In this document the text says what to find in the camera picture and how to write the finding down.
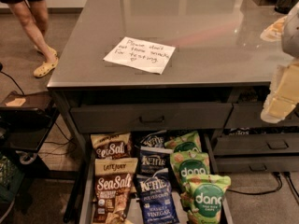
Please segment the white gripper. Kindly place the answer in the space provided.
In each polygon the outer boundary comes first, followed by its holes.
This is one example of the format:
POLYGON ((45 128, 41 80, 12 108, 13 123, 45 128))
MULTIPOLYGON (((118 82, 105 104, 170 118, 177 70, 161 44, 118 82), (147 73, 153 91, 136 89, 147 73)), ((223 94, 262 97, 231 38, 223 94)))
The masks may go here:
POLYGON ((268 123, 284 120, 299 103, 299 65, 279 65, 272 76, 261 113, 261 119, 268 123))

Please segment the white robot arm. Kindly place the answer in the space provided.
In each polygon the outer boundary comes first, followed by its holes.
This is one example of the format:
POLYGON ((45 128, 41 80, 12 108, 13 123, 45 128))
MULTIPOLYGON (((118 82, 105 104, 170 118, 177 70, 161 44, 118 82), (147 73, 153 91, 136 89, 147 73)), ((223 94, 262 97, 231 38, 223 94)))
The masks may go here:
POLYGON ((293 57, 287 66, 278 66, 263 103, 261 120, 278 123, 299 104, 299 2, 286 16, 268 26, 260 38, 280 41, 282 50, 293 57))

